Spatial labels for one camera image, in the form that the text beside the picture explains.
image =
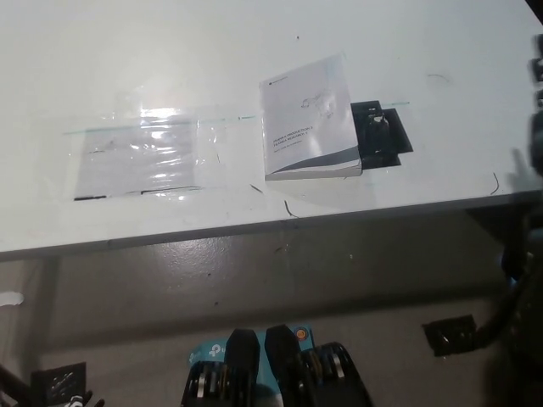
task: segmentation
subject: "instruction manual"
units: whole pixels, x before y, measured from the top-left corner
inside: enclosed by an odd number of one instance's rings
[[[340,55],[261,82],[260,97],[267,181],[362,173]]]

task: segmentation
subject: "table surface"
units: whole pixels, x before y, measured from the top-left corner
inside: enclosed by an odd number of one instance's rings
[[[501,204],[536,191],[526,152],[541,32],[522,0],[9,2],[0,14],[0,259]],[[352,102],[398,103],[414,152],[360,177],[264,182],[259,82],[335,53]],[[215,185],[74,202],[74,123],[166,107],[249,117],[221,125]]]

